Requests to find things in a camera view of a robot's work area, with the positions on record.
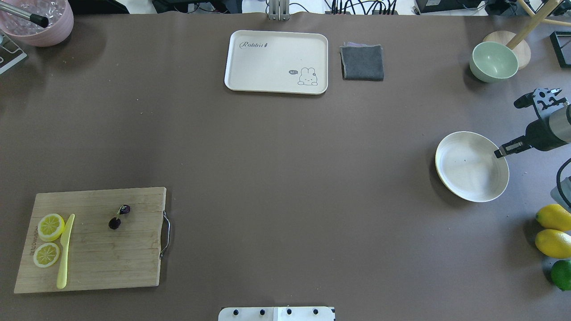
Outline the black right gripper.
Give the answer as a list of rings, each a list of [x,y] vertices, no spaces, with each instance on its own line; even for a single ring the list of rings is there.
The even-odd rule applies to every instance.
[[[513,105],[516,108],[534,107],[537,120],[528,124],[524,136],[502,144],[494,151],[496,158],[504,158],[531,148],[548,152],[563,146],[563,140],[557,137],[549,127],[549,118],[554,115],[555,107],[562,106],[563,98],[556,98],[561,91],[561,88],[536,89],[514,101]]]

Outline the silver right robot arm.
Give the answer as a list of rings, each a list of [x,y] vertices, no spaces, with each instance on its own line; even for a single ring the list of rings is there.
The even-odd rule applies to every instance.
[[[571,141],[571,110],[566,97],[557,96],[562,89],[538,88],[514,101],[514,107],[533,107],[537,120],[528,124],[525,134],[500,146],[496,158],[518,154],[534,148],[548,152]]]

